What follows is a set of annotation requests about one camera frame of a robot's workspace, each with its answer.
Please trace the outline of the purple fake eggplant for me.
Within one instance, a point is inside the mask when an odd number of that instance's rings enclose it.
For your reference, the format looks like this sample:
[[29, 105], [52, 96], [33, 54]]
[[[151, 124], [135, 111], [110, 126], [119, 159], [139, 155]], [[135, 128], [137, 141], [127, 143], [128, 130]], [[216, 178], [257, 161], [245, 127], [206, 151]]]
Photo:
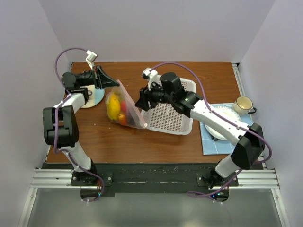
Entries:
[[127, 125], [135, 126], [135, 120], [134, 120], [134, 118], [132, 117], [132, 115], [129, 111], [126, 114], [126, 120], [127, 120]]

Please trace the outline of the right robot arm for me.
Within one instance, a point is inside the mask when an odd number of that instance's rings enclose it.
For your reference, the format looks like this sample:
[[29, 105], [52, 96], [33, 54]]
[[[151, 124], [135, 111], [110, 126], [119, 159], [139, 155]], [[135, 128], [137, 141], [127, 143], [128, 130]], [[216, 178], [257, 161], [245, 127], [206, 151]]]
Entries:
[[176, 112], [211, 127], [235, 147], [234, 151], [219, 161], [212, 170], [213, 184], [221, 186], [235, 171], [251, 169], [264, 151], [263, 131], [259, 125], [256, 123], [247, 125], [229, 116], [223, 116], [200, 95], [186, 91], [175, 73], [169, 72], [158, 76], [156, 70], [147, 68], [142, 77], [148, 84], [140, 89], [136, 107], [148, 111], [159, 103], [170, 104]]

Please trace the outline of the clear zip top bag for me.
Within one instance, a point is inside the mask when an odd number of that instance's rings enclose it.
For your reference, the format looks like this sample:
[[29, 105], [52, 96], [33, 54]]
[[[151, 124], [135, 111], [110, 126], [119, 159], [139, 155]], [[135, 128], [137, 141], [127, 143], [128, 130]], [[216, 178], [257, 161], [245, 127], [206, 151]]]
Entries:
[[105, 99], [107, 115], [111, 122], [126, 127], [146, 129], [148, 124], [144, 120], [133, 99], [120, 80], [119, 86], [112, 88]]

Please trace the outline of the red fake apple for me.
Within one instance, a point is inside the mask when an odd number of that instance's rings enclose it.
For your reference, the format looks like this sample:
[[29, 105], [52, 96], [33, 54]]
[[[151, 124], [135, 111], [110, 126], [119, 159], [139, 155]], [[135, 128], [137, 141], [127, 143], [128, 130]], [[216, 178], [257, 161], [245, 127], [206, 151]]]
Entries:
[[127, 113], [127, 105], [126, 105], [125, 100], [122, 101], [122, 102], [120, 103], [120, 110], [121, 110], [123, 113]]

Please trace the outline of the red orange fake peach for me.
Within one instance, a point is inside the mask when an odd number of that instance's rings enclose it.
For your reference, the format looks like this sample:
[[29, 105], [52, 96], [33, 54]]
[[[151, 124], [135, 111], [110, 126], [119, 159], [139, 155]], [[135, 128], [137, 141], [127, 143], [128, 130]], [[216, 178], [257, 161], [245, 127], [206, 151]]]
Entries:
[[120, 125], [124, 125], [124, 126], [127, 125], [127, 117], [124, 113], [120, 113], [118, 115], [118, 122]]

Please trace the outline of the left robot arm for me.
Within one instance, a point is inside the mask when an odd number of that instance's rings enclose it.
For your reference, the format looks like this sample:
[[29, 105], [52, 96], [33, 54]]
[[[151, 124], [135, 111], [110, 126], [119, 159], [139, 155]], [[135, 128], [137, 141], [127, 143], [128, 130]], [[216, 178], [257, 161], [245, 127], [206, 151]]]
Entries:
[[89, 158], [80, 145], [80, 132], [76, 112], [89, 101], [87, 86], [95, 89], [118, 87], [119, 83], [108, 76], [101, 66], [80, 74], [64, 73], [60, 78], [66, 98], [53, 107], [43, 109], [43, 129], [46, 144], [53, 146], [55, 154], [63, 153], [73, 165], [75, 172], [82, 173], [86, 185], [94, 185], [98, 174], [93, 170]]

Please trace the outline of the yellow fake banana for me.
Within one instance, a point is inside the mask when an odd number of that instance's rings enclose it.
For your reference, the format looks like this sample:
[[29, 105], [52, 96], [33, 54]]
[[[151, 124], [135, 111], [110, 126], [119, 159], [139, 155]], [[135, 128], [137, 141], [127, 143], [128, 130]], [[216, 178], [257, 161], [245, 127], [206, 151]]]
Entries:
[[107, 113], [110, 120], [118, 121], [120, 110], [120, 97], [115, 93], [110, 93], [107, 103]]

